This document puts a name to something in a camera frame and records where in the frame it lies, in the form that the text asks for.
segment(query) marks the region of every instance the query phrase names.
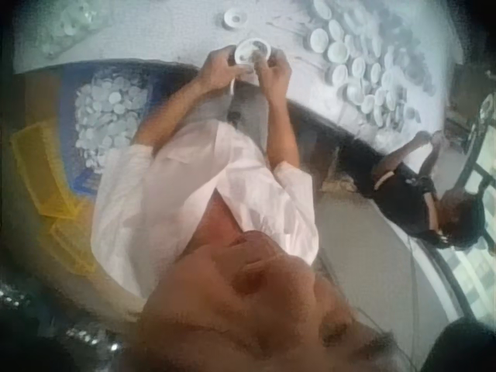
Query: yellow basket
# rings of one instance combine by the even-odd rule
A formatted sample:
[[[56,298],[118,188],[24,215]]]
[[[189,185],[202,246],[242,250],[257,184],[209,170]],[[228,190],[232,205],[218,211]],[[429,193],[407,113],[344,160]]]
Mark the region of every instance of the yellow basket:
[[[78,199],[69,190],[59,156],[55,122],[40,122],[11,137],[19,173],[41,215],[73,219]]]
[[[72,274],[86,276],[96,269],[90,243],[91,214],[91,206],[85,203],[75,220],[47,220],[39,235],[41,246]]]

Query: forearm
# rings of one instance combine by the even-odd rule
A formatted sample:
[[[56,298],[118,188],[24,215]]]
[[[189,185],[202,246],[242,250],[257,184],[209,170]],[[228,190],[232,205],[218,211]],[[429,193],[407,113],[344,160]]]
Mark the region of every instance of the forearm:
[[[425,159],[424,164],[420,167],[420,171],[418,172],[419,176],[429,176],[432,173],[432,169],[434,169],[434,166],[439,159],[440,152],[441,146],[434,146],[432,148],[432,152],[429,154],[427,159]]]
[[[420,146],[412,140],[403,147],[400,147],[396,151],[386,155],[384,159],[382,159],[381,162],[375,166],[372,171],[372,176],[374,178],[379,178],[384,176],[387,172],[395,171],[401,162],[419,147]]]
[[[293,167],[300,167],[300,155],[295,132],[289,119],[288,104],[285,100],[269,102],[269,128],[267,156],[270,167],[274,169],[286,161]]]
[[[156,153],[171,139],[177,124],[204,94],[205,89],[196,79],[187,83],[140,126],[133,142],[151,146]]]

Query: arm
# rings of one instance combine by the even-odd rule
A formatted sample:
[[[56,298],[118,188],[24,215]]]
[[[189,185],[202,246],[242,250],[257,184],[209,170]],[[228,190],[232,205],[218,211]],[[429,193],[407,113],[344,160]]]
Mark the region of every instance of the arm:
[[[430,134],[427,132],[418,132],[414,139],[403,147],[390,153],[372,170],[372,177],[375,181],[384,176],[387,172],[395,171],[401,162],[412,152],[426,145],[430,141]]]
[[[275,50],[269,61],[257,56],[255,64],[260,88],[269,103],[269,130],[267,156],[272,169],[282,162],[300,167],[300,155],[295,132],[289,119],[286,93],[291,67],[281,50]]]
[[[234,50],[234,46],[227,46],[211,52],[198,76],[173,94],[141,125],[133,142],[151,146],[156,153],[171,139],[177,124],[200,99],[211,91],[225,88],[231,80],[245,73],[246,67],[228,64]]]
[[[443,142],[445,141],[445,137],[443,132],[439,131],[432,135],[431,144],[432,144],[432,152],[429,154],[427,159],[425,159],[424,164],[421,166],[420,171],[418,172],[419,176],[430,176],[434,166],[439,159],[439,154],[441,153],[441,149],[443,148]]]
[[[432,169],[434,169],[434,166],[437,163],[437,160],[439,159],[439,154],[441,152],[441,146],[436,146],[433,145],[432,147],[432,152],[429,154],[427,159],[425,159],[424,164],[420,167],[420,171],[418,172],[418,175],[423,177],[423,176],[430,176],[432,173]]]

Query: blue container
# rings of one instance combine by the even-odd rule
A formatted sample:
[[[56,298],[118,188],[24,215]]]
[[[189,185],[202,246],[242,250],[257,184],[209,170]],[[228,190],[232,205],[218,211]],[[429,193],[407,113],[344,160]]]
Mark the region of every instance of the blue container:
[[[74,104],[77,97],[76,91],[84,84],[90,84],[95,72],[110,67],[114,67],[117,71],[122,69],[147,74],[149,76],[148,102],[143,112],[143,119],[147,117],[152,107],[153,86],[157,79],[156,68],[130,62],[81,62],[64,66],[58,118],[60,152],[69,187],[75,194],[81,196],[95,197],[102,176],[86,168],[85,159],[76,148],[78,140]]]

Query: workbench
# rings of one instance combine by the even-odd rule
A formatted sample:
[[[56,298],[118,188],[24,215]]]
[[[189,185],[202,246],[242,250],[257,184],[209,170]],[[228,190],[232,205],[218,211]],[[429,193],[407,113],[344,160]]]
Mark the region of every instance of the workbench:
[[[119,0],[114,2],[113,21],[109,27],[89,36],[59,57],[47,59],[36,43],[36,27],[43,23],[39,9],[23,8],[15,21],[14,70],[23,73],[51,65],[81,60],[160,60],[167,63],[200,67],[208,52],[228,44],[238,44],[250,37],[260,37],[288,55],[293,75],[288,97],[387,153],[408,142],[419,130],[431,133],[443,128],[444,109],[450,81],[450,50],[456,37],[449,20],[438,6],[427,1],[386,1],[391,10],[411,26],[432,74],[436,93],[429,97],[398,72],[397,81],[408,89],[408,104],[416,108],[421,123],[405,125],[400,132],[378,130],[365,123],[357,108],[345,101],[338,90],[325,82],[330,63],[323,55],[305,49],[308,32],[322,26],[309,12],[309,1],[295,0]],[[246,27],[227,30],[222,15],[230,8],[248,15]],[[254,84],[256,78],[250,77]],[[430,149],[416,151],[405,163],[418,170]]]

